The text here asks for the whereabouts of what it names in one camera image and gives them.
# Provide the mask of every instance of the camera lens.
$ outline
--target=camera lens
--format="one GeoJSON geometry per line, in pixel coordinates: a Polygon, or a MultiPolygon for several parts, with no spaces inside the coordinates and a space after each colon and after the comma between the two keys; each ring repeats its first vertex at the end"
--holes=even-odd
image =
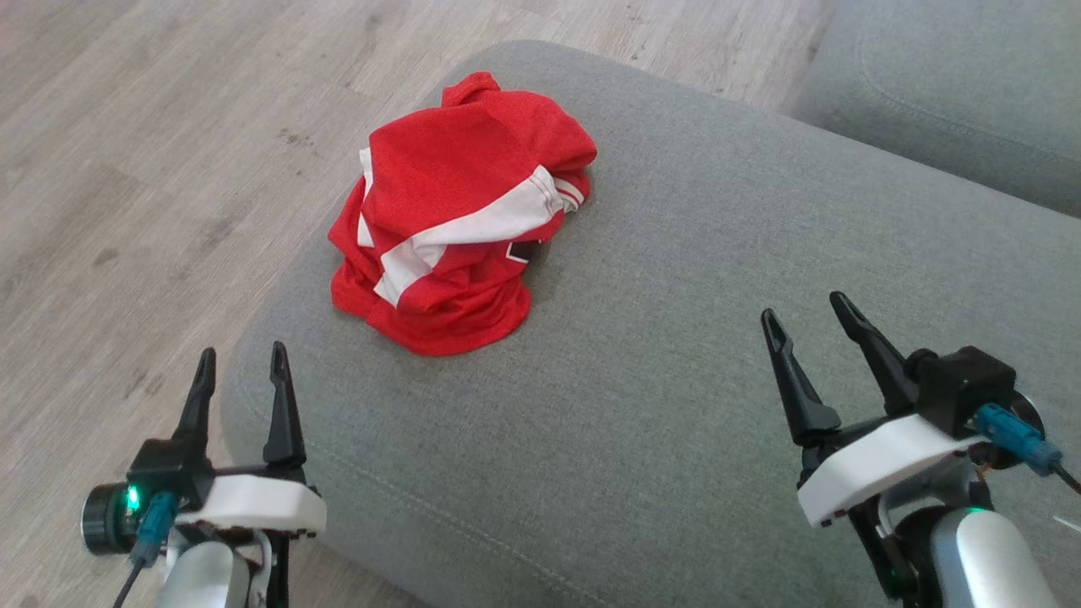
{"type": "Polygon", "coordinates": [[[82,505],[82,542],[94,555],[129,553],[135,546],[138,518],[129,508],[128,484],[105,484],[82,505]]]}

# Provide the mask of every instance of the gray fabric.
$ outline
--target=gray fabric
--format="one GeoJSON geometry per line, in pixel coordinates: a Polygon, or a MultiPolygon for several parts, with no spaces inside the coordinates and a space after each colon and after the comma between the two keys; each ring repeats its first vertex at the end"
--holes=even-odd
{"type": "MultiPolygon", "coordinates": [[[[802,518],[758,322],[776,308],[844,419],[878,415],[833,289],[902,349],[1004,357],[1081,453],[1081,221],[560,47],[498,45],[446,82],[479,69],[552,96],[601,150],[526,275],[525,325],[410,355],[332,309],[320,234],[228,366],[228,445],[257,460],[270,344],[289,346],[334,550],[439,607],[885,606],[853,531],[802,518]]],[[[1081,594],[1081,543],[1050,518],[1081,521],[1081,501],[993,481],[1060,597],[1081,594]]]]}
{"type": "Polygon", "coordinates": [[[838,10],[792,115],[1081,216],[1081,0],[838,10]]]}

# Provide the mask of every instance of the red shirt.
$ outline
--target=red shirt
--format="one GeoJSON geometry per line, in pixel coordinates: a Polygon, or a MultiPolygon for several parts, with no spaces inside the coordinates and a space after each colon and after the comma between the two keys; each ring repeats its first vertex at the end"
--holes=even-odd
{"type": "Polygon", "coordinates": [[[510,249],[551,239],[589,196],[592,140],[550,98],[477,72],[369,143],[329,235],[345,256],[334,306],[418,355],[509,335],[530,308],[510,249]]]}

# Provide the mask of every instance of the green led light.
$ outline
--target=green led light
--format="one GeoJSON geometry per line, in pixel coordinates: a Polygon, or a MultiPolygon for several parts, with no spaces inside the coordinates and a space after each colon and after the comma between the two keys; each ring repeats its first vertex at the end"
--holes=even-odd
{"type": "Polygon", "coordinates": [[[896,570],[890,570],[890,591],[891,593],[900,592],[900,573],[896,570]]]}
{"type": "Polygon", "coordinates": [[[128,486],[128,508],[131,511],[138,511],[138,488],[135,486],[128,486]]]}

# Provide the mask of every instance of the blue cable connector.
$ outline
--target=blue cable connector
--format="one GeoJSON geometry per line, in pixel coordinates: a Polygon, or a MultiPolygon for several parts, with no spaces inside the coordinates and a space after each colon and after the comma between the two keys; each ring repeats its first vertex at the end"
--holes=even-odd
{"type": "Polygon", "coordinates": [[[161,545],[169,540],[169,531],[173,529],[176,514],[181,510],[179,499],[172,492],[158,492],[150,500],[146,516],[138,526],[135,536],[135,546],[129,554],[132,565],[149,568],[158,560],[161,545]]]}
{"type": "Polygon", "coordinates": [[[976,411],[975,425],[976,433],[1024,460],[1040,477],[1054,473],[1063,460],[1063,452],[1044,440],[1039,431],[995,404],[976,411]]]}

